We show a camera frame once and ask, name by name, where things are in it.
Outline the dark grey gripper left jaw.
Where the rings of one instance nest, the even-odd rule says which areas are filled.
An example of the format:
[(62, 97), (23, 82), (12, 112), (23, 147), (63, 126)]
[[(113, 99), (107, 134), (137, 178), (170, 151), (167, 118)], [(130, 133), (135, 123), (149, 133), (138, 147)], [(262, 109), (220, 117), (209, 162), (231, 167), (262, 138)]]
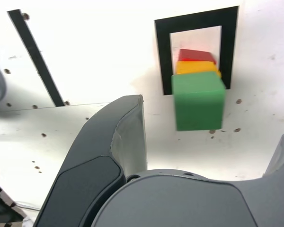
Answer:
[(143, 97), (123, 96), (84, 124), (34, 225), (89, 227), (127, 177), (146, 170)]

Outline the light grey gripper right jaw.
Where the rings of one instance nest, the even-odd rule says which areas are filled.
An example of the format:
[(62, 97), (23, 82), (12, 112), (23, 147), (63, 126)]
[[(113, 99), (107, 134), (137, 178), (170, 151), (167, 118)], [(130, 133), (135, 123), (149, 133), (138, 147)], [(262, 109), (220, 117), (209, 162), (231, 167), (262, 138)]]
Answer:
[(261, 178), (147, 175), (116, 191), (92, 226), (284, 227), (284, 135)]

